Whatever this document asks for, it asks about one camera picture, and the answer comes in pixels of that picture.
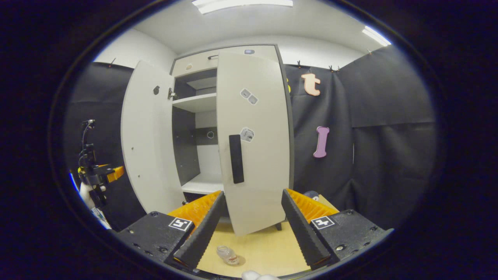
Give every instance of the black door handle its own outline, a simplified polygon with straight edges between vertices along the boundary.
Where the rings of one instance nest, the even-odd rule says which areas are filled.
[[[234,184],[244,182],[244,167],[242,166],[242,145],[240,134],[229,135],[230,159],[232,160],[232,175]]]

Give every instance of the cabinet shelf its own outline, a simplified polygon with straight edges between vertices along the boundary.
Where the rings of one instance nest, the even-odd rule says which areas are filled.
[[[216,110],[216,93],[175,100],[173,106],[193,113],[213,111]]]
[[[200,173],[182,186],[183,192],[210,194],[223,190],[221,174]]]

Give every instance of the table surface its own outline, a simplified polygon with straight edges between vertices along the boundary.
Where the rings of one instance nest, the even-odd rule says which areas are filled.
[[[323,196],[320,202],[333,207]],[[242,276],[242,272],[254,270],[259,274],[284,276],[310,270],[299,249],[289,222],[282,222],[282,230],[275,226],[237,237],[230,224],[219,223],[197,269],[229,277]],[[240,257],[240,263],[230,266],[216,254],[217,246],[232,248]]]

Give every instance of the white cabinet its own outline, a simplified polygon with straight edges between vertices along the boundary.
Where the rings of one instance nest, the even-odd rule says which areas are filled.
[[[181,206],[182,192],[223,190],[236,235],[284,220],[280,201],[282,190],[292,188],[293,135],[281,67],[275,45],[182,57],[173,64],[173,77],[139,62],[123,103],[122,145],[133,189],[147,212]],[[173,79],[175,86],[168,86]],[[168,98],[169,87],[177,99]],[[242,155],[236,169],[233,135],[241,135],[232,147]],[[235,182],[234,172],[244,181]]]

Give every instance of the black fabric backdrop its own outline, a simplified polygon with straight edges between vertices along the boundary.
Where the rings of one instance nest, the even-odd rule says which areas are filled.
[[[100,164],[124,165],[121,107],[133,69],[93,63],[75,85],[65,123],[66,160],[76,169],[80,123],[96,119],[89,142]],[[315,190],[339,210],[353,208],[382,228],[396,228],[428,187],[437,132],[430,92],[409,60],[384,47],[331,72],[286,65],[294,121],[294,190]],[[319,96],[302,74],[321,80]],[[316,128],[330,128],[324,158],[314,158]],[[126,174],[107,191],[103,211],[120,230],[145,215]]]
[[[81,122],[95,119],[95,128],[88,131],[88,143],[95,145],[98,164],[124,165],[121,150],[121,108],[132,68],[94,62],[81,74],[64,122],[66,163],[78,169],[81,151]],[[105,192],[108,204],[102,208],[111,227],[117,231],[129,226],[146,213],[140,205],[125,171]]]

